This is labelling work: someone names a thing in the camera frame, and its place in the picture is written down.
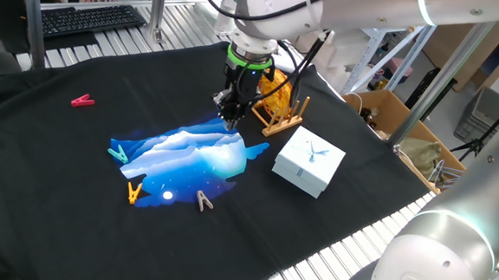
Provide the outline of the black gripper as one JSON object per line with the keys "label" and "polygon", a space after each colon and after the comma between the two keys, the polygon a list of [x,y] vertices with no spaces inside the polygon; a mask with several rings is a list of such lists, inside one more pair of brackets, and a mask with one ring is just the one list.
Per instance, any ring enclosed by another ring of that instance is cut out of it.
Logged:
{"label": "black gripper", "polygon": [[256,103],[256,98],[260,94],[258,86],[261,78],[265,75],[270,81],[274,80],[275,66],[253,70],[235,63],[226,63],[224,73],[225,90],[215,93],[212,100],[217,108],[218,117],[228,122],[228,129],[232,130],[245,116],[245,108]]}

